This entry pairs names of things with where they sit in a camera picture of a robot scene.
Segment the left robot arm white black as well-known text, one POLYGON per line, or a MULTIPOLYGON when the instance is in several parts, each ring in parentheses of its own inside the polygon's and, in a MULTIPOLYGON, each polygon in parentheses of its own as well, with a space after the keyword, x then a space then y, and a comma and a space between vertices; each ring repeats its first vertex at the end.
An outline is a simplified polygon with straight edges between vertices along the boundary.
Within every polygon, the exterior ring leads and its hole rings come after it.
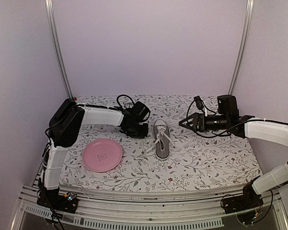
POLYGON ((51 118, 45 131, 48 143, 42 155, 37 204, 49 208, 52 212, 76 212, 79 200, 73 195, 59 194, 59 178, 67 151, 78 139, 81 126, 110 125, 119 127, 120 132, 128 137, 145 138, 148 135, 146 121, 149 116, 150 109, 142 102, 123 108, 80 104, 66 99, 51 118))

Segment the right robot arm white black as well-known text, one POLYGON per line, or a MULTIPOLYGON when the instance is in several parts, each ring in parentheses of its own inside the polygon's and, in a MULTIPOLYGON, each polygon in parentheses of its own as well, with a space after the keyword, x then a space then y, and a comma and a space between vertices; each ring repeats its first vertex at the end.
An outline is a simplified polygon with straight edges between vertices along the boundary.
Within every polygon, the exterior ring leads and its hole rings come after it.
MULTIPOLYGON (((220 130, 239 138, 258 139, 288 148, 288 123, 253 115, 241 116, 237 99, 233 95, 217 97, 217 113, 207 114, 209 109, 200 96, 193 99, 200 113, 187 114, 179 121, 179 126, 189 129, 199 136, 204 132, 220 130)), ((288 184, 288 161, 271 171, 256 177, 242 189, 242 195, 226 195, 220 205, 225 213, 235 213, 251 208, 261 207, 264 202, 262 194, 288 184)))

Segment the floral patterned table mat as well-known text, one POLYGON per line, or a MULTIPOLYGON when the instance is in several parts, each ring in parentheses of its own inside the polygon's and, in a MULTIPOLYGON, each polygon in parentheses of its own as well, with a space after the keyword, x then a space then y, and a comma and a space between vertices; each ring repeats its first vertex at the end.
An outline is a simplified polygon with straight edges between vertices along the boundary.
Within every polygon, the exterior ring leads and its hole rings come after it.
POLYGON ((159 160, 152 133, 135 139, 118 127, 81 125, 76 142, 56 153, 60 162, 45 174, 50 189, 55 186, 121 191, 121 192, 179 192, 245 185, 262 174, 259 163, 246 139, 235 136, 202 138, 178 125, 188 114, 192 101, 187 95, 140 95, 136 100, 151 110, 152 125, 163 119, 169 126, 169 158, 159 160), (122 147, 119 164, 107 172, 93 172, 84 166, 82 156, 92 141, 107 138, 122 147))

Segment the pink plastic plate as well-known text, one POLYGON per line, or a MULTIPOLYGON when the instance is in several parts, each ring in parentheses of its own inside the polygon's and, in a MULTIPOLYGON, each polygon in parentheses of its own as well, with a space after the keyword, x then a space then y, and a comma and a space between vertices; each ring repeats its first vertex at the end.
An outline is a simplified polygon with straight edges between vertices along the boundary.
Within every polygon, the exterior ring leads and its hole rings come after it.
POLYGON ((103 173, 114 169, 120 163, 123 150, 111 139, 98 139, 85 147, 82 154, 83 165, 93 172, 103 173))

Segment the aluminium front rail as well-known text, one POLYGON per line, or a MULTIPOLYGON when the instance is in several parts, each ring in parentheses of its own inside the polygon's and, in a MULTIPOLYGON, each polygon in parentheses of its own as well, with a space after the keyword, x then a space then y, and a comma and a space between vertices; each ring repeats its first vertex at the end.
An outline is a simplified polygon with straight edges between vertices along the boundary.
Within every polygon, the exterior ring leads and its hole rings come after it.
POLYGON ((240 223, 251 210, 227 214, 226 198, 242 193, 241 186, 184 192, 118 192, 61 186, 74 192, 74 214, 60 211, 60 224, 51 211, 37 204, 38 186, 23 186, 12 219, 13 230, 288 230, 288 216, 277 190, 263 194, 259 222, 240 223))

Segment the right aluminium frame post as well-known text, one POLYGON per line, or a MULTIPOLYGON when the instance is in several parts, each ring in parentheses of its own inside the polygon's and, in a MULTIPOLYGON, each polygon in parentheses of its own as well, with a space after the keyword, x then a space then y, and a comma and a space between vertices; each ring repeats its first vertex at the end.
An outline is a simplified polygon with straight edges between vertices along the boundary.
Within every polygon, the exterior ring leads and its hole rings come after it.
POLYGON ((250 33, 251 23, 252 23, 252 13, 254 8, 254 0, 247 0, 246 1, 246 9, 245 9, 245 15, 244 15, 244 21, 243 21, 243 27, 242 27, 242 34, 240 39, 240 45, 238 49, 238 54, 233 70, 233 74, 231 77, 231 81, 228 88, 228 94, 233 95, 238 83, 240 70, 242 67, 242 62, 247 46, 248 36, 250 33))

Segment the aluminium frame post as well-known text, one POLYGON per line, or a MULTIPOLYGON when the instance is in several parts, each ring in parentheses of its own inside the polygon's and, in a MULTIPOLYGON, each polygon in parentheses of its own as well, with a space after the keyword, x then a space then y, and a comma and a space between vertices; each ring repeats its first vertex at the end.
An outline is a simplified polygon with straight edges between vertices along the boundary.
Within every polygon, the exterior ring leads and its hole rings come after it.
POLYGON ((52 42, 54 46, 54 51, 56 54, 58 66, 59 66, 59 71, 61 74, 62 82, 64 89, 66 91, 67 97, 73 99, 73 93, 72 93, 72 88, 70 85, 70 81, 68 79, 66 67, 64 64, 64 59, 62 55, 62 51, 60 48, 60 41, 59 41, 59 35, 57 31, 57 26, 56 26, 56 20, 55 20, 55 14, 54 14, 54 8, 53 8, 53 1, 52 0, 45 0, 45 7, 46 7, 46 14, 47 14, 47 19, 48 19, 48 24, 49 24, 49 30, 50 34, 52 37, 52 42))
POLYGON ((243 21, 243 27, 242 27, 242 34, 240 39, 240 45, 238 49, 238 54, 233 70, 233 74, 231 77, 231 81, 228 88, 228 94, 233 95, 238 83, 240 70, 242 67, 242 62, 247 46, 248 36, 250 33, 251 23, 252 23, 252 13, 254 8, 254 0, 247 0, 246 1, 246 9, 245 9, 245 15, 244 15, 244 21, 243 21))

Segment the left aluminium frame post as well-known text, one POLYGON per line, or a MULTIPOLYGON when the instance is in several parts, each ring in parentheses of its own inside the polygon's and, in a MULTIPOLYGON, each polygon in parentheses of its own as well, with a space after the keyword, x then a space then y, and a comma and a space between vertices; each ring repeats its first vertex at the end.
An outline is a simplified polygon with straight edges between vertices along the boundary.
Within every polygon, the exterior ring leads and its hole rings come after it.
POLYGON ((68 79, 66 67, 64 64, 64 59, 62 55, 62 51, 60 48, 60 41, 59 41, 59 35, 57 31, 57 26, 56 26, 56 20, 55 20, 55 14, 54 14, 54 8, 53 8, 53 1, 52 0, 45 0, 45 7, 46 7, 46 14, 47 14, 47 19, 48 19, 48 24, 49 24, 49 30, 50 34, 52 37, 52 42, 54 46, 54 51, 56 54, 58 66, 59 66, 59 71, 61 74, 62 82, 64 89, 66 91, 67 97, 73 99, 73 93, 72 93, 72 88, 70 85, 70 81, 68 79))

